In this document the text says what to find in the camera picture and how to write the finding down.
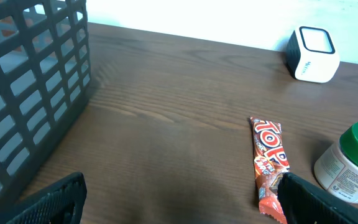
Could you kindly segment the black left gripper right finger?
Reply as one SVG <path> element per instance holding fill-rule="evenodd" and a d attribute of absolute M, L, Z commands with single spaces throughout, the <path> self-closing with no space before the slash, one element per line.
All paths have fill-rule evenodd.
<path fill-rule="evenodd" d="M 358 224 L 358 208 L 287 172 L 278 185 L 288 224 Z"/>

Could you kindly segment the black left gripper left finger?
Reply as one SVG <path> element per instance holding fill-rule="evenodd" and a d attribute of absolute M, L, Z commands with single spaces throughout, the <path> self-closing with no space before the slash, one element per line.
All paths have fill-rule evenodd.
<path fill-rule="evenodd" d="M 74 172 L 0 212 L 5 224 L 80 224 L 87 196 L 85 177 Z"/>

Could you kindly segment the red Top chocolate bar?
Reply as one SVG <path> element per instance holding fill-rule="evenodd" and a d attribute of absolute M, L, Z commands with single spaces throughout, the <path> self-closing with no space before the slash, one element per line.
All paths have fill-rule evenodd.
<path fill-rule="evenodd" d="M 254 142 L 255 183 L 259 196 L 259 211 L 279 223 L 286 223 L 278 201 L 278 185 L 290 169 L 282 142 L 280 123 L 250 117 Z"/>

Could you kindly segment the green lid jar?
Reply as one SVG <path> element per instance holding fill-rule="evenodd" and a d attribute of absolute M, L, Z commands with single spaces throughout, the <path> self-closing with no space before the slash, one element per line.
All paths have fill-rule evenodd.
<path fill-rule="evenodd" d="M 324 190 L 345 202 L 358 203 L 358 122 L 320 156 L 313 171 Z"/>

